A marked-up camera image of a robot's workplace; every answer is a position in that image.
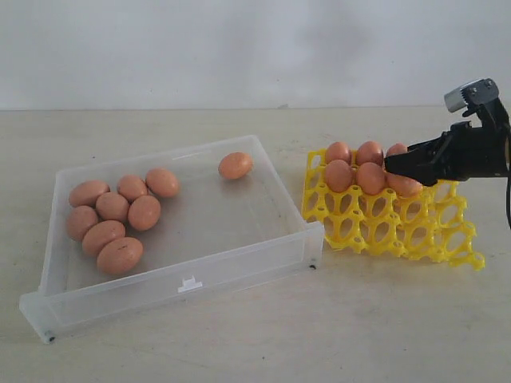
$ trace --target tabletop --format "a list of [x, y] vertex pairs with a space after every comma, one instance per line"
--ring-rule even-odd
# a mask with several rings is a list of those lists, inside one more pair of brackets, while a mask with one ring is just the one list
[[325, 244], [318, 270], [161, 306], [44, 345], [18, 309], [38, 288], [55, 173], [255, 134], [296, 206], [307, 153], [344, 140], [429, 140], [444, 108], [0, 113], [0, 381], [481, 382], [511, 374], [505, 180], [459, 193], [486, 267], [376, 258]]

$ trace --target clear plastic tray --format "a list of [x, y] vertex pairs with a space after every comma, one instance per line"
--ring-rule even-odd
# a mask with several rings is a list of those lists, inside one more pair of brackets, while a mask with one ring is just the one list
[[[248, 152], [253, 170], [226, 181], [218, 164], [230, 152]], [[181, 182], [177, 197], [161, 200], [159, 223], [128, 233], [145, 246], [143, 259], [122, 278], [98, 272], [80, 244], [65, 234], [67, 198], [84, 180], [114, 188], [128, 173], [167, 167]], [[238, 289], [317, 267], [321, 223], [300, 216], [256, 136], [223, 140], [57, 174], [41, 283], [20, 297], [20, 310], [44, 343], [82, 327], [148, 306]]]

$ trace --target white table surface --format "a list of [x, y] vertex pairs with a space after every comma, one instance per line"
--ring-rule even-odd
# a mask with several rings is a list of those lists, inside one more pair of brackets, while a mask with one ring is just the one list
[[332, 253], [321, 268], [163, 306], [43, 345], [18, 309], [42, 271], [54, 174], [259, 136], [297, 206], [310, 150], [437, 137], [444, 108], [0, 113], [0, 381], [504, 382], [511, 379], [505, 180], [471, 180], [486, 268]]

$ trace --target white wall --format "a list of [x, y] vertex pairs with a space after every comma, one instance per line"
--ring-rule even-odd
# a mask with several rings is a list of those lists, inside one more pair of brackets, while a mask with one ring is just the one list
[[509, 0], [0, 0], [0, 109], [438, 105], [493, 77]]

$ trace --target yellow plastic egg holder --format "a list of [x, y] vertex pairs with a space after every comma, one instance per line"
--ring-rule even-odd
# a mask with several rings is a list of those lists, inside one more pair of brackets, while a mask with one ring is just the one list
[[[302, 217], [323, 223], [325, 240], [333, 249], [411, 260], [428, 257], [452, 267], [468, 263], [475, 270], [485, 267], [485, 257], [472, 250], [476, 228], [464, 220], [467, 201], [456, 193], [458, 182], [439, 181], [411, 198], [391, 188], [367, 195], [358, 185], [336, 193], [323, 179], [325, 151], [308, 153]], [[352, 151], [351, 167], [356, 171], [355, 157]]]

